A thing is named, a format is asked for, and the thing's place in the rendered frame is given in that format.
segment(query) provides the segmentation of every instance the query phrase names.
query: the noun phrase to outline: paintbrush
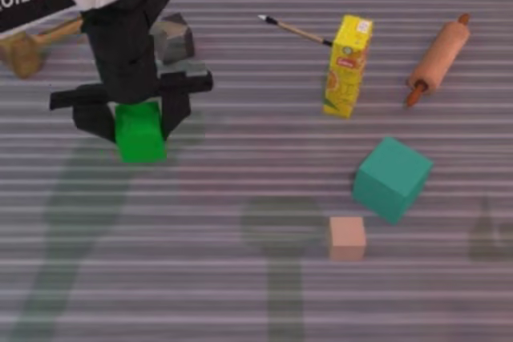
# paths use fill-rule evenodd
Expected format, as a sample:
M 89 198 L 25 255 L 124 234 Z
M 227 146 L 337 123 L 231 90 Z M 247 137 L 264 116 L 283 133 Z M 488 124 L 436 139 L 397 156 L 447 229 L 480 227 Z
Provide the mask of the paintbrush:
M 324 39 L 321 36 L 310 34 L 309 32 L 305 32 L 303 30 L 299 30 L 299 29 L 297 29 L 294 26 L 290 26 L 289 24 L 280 22 L 279 20 L 276 20 L 275 18 L 271 18 L 270 16 L 258 15 L 258 18 L 262 19 L 264 22 L 266 22 L 268 24 L 273 24 L 275 26 L 279 26 L 279 27 L 281 27 L 284 30 L 287 30 L 287 31 L 292 32 L 292 33 L 297 34 L 297 35 L 300 35 L 303 38 L 307 38 L 309 40 L 313 40 L 314 42 L 317 42 L 317 43 L 320 43 L 320 44 L 324 44 L 325 46 L 331 47 L 333 45 L 333 43 L 331 41 L 326 40 L 326 39 Z

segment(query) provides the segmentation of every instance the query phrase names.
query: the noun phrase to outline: small orange block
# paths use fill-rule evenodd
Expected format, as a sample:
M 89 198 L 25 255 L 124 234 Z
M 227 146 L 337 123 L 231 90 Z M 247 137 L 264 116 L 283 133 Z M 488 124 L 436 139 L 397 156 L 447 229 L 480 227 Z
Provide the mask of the small orange block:
M 367 245 L 363 218 L 329 218 L 328 245 L 329 258 L 333 261 L 363 259 Z

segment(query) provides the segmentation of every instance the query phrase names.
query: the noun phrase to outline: green block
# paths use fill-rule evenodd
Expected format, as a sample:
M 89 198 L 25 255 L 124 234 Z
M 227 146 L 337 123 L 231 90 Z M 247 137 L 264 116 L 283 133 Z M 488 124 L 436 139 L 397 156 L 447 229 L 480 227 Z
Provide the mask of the green block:
M 384 138 L 357 171 L 353 198 L 396 224 L 417 199 L 433 162 L 393 138 Z
M 115 141 L 124 162 L 146 163 L 166 159 L 159 104 L 147 102 L 116 106 Z

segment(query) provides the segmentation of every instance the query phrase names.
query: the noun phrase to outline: yellow juice carton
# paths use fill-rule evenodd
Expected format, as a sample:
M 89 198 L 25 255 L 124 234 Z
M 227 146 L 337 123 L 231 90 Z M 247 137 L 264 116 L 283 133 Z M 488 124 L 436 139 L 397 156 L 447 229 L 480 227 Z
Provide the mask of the yellow juice carton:
M 350 118 L 360 94 L 373 22 L 346 15 L 333 41 L 324 112 Z

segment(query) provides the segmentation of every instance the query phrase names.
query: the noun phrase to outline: rolling pin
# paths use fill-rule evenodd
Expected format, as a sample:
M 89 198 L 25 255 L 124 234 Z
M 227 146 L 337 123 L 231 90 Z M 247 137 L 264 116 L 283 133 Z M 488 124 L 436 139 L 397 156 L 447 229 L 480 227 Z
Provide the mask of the rolling pin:
M 448 22 L 440 30 L 422 61 L 407 80 L 411 93 L 406 106 L 415 105 L 422 95 L 433 94 L 441 85 L 459 52 L 471 36 L 468 22 L 471 16 L 463 14 L 457 22 Z

